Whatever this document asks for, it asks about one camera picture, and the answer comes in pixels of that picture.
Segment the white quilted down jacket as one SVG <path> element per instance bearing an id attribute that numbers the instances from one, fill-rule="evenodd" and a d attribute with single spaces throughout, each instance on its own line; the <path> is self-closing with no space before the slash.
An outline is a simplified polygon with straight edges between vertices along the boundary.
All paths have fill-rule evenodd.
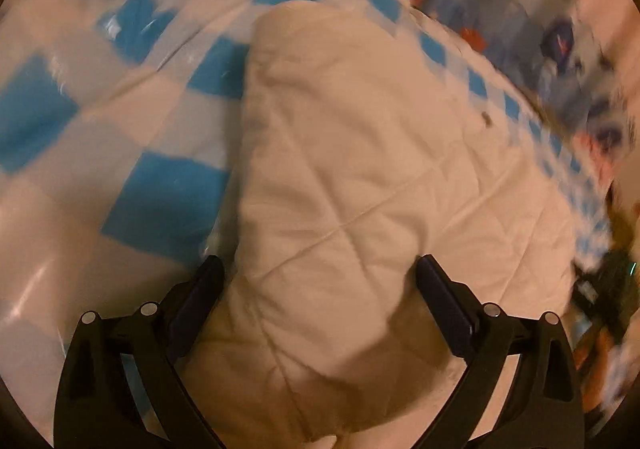
<path id="1" fill-rule="evenodd" d="M 564 196 L 418 45 L 288 2 L 255 25 L 242 108 L 234 273 L 182 376 L 226 446 L 412 446 L 464 369 L 421 255 L 509 315 L 565 309 Z"/>

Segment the blue white checkered storage bag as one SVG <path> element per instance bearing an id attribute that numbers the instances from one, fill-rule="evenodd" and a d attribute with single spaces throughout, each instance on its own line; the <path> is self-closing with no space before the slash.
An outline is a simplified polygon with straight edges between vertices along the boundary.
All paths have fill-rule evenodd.
<path id="1" fill-rule="evenodd" d="M 597 264 L 590 169 L 479 54 L 408 0 L 11 0 L 1 13 L 1 375 L 53 432 L 81 313 L 132 313 L 239 246 L 242 105 L 258 19 L 292 1 L 363 16 L 533 155 Z"/>

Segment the pink whale pattern curtain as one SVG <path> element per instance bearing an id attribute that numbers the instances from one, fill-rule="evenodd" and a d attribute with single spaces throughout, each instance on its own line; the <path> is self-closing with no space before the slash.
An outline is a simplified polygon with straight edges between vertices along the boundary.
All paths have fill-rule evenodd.
<path id="1" fill-rule="evenodd" d="M 460 35 L 590 158 L 601 187 L 634 149 L 633 0 L 411 0 Z"/>

